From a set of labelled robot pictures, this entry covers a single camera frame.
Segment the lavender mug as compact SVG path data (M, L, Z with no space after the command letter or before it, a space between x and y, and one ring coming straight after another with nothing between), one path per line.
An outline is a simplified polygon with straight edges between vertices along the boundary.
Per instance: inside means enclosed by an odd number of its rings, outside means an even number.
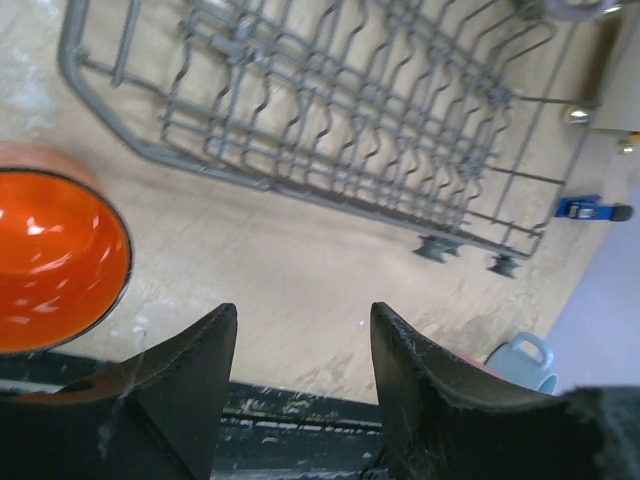
M619 7L618 1L601 0L570 3L562 0L513 0L511 5L522 19L552 18L564 22L591 22Z

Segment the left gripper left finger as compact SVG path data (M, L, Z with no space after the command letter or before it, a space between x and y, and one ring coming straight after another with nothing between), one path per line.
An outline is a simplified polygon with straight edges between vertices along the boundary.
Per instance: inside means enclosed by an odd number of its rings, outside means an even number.
M210 478L236 335L225 303L56 393L2 399L2 478Z

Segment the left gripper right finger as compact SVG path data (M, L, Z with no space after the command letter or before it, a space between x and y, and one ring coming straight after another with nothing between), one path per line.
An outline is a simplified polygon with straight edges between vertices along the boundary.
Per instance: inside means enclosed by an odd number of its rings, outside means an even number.
M546 395L493 376L370 311L371 355L393 479L636 479L639 390Z

